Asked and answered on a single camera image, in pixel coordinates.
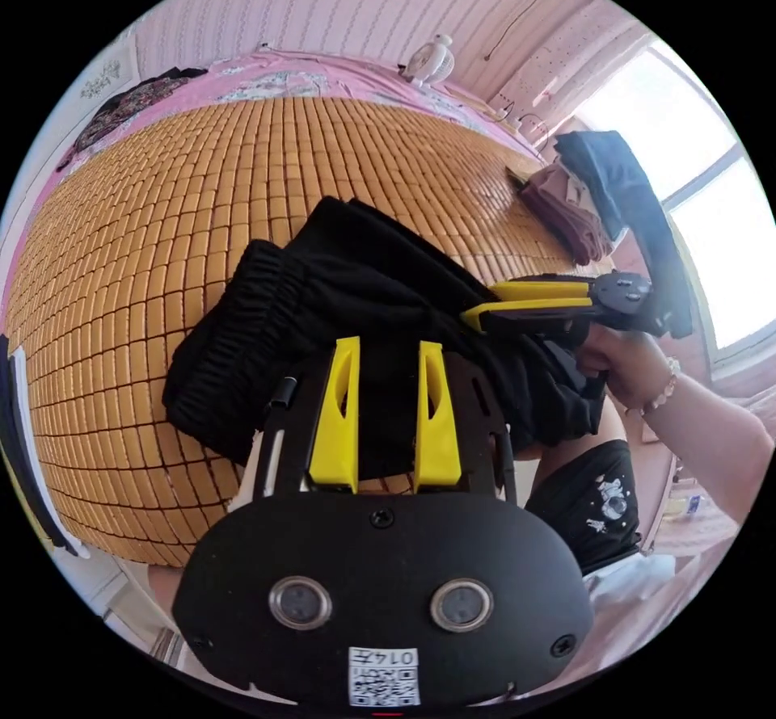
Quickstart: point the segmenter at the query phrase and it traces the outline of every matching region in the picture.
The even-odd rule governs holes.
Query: black pants
[[[525,509],[568,544],[584,575],[639,551],[639,504],[631,450],[599,444],[539,484]]]

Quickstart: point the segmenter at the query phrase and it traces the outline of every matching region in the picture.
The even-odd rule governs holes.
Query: beaded bracelet
[[[639,410],[639,414],[642,417],[649,414],[650,412],[654,412],[659,406],[662,406],[673,395],[673,391],[677,387],[677,379],[679,378],[681,368],[679,366],[679,361],[677,361],[675,358],[668,358],[668,365],[671,367],[671,379],[668,380],[668,384],[665,386],[665,388],[663,388],[663,393],[661,393],[652,401],[647,402]]]

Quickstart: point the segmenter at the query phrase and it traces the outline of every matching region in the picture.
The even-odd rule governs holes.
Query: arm
[[[742,524],[765,477],[774,442],[762,423],[685,375],[645,420],[717,506]]]
[[[593,325],[578,360],[587,373],[608,370],[612,394],[632,409],[655,399],[671,377],[664,353],[647,334]],[[684,375],[673,395],[645,419],[717,506],[743,523],[774,452],[762,423]]]

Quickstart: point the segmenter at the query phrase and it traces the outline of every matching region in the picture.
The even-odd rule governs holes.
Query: folded clothes
[[[614,249],[598,215],[586,209],[568,174],[557,164],[535,172],[523,184],[507,168],[523,204],[581,266],[600,261]]]
[[[497,297],[413,232],[357,200],[327,197],[284,249],[248,245],[217,305],[173,355],[167,418],[244,465],[280,379],[338,338],[359,336],[360,479],[412,468],[421,340],[485,372],[515,451],[595,433],[603,383],[569,376],[571,353],[537,335],[507,344],[473,331],[460,313],[484,301]]]
[[[184,70],[179,70],[177,67],[173,67],[156,78],[147,78],[138,83],[137,86],[113,95],[102,104],[92,116],[89,124],[75,139],[73,145],[57,165],[57,172],[64,170],[79,153],[98,140],[102,140],[127,119],[131,119],[150,105],[169,97],[176,89],[187,84],[192,78],[205,75],[207,72],[206,69],[200,68],[187,67]]]

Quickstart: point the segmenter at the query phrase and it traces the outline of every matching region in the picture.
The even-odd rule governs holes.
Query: hand
[[[653,401],[671,380],[668,359],[655,338],[642,331],[615,331],[593,323],[576,361],[587,376],[609,372],[609,390],[629,409]]]

